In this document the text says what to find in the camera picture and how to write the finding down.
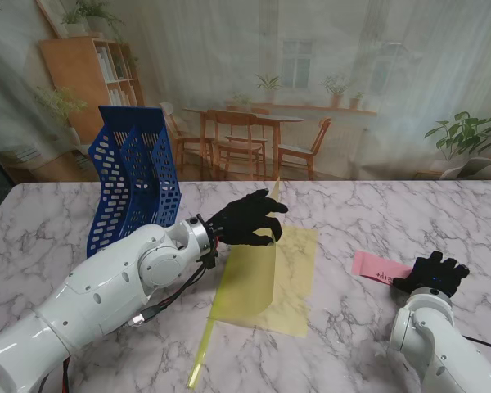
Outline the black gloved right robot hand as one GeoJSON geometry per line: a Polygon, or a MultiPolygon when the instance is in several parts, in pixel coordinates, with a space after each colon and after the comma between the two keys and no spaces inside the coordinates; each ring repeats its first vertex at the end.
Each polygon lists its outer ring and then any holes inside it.
{"type": "Polygon", "coordinates": [[[443,260],[443,253],[433,251],[429,257],[417,257],[412,271],[406,278],[393,278],[392,286],[412,294],[425,287],[441,291],[451,298],[470,270],[454,258],[443,260]]]}

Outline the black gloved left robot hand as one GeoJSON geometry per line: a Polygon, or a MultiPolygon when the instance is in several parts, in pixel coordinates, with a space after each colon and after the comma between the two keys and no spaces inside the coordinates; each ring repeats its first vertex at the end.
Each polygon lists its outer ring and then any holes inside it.
{"type": "Polygon", "coordinates": [[[282,226],[271,213],[288,212],[288,207],[259,189],[228,203],[213,215],[206,226],[227,245],[268,246],[282,236],[282,226]]]}

